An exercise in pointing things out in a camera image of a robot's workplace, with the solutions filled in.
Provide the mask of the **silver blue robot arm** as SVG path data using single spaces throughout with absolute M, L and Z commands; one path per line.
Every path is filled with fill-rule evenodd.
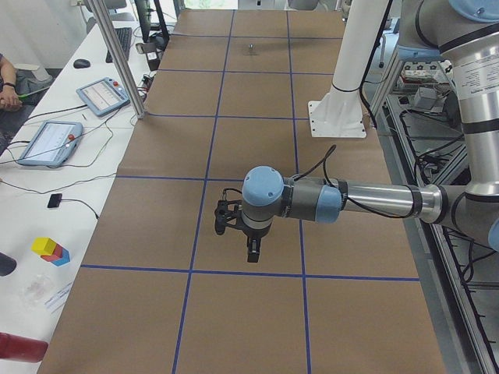
M 252 169 L 239 208 L 248 261 L 275 217 L 332 223 L 343 210 L 389 218 L 417 217 L 498 247 L 498 4 L 495 1 L 406 1 L 399 47 L 434 49 L 450 61 L 471 173 L 464 186 L 373 185 L 304 175 L 285 178 Z

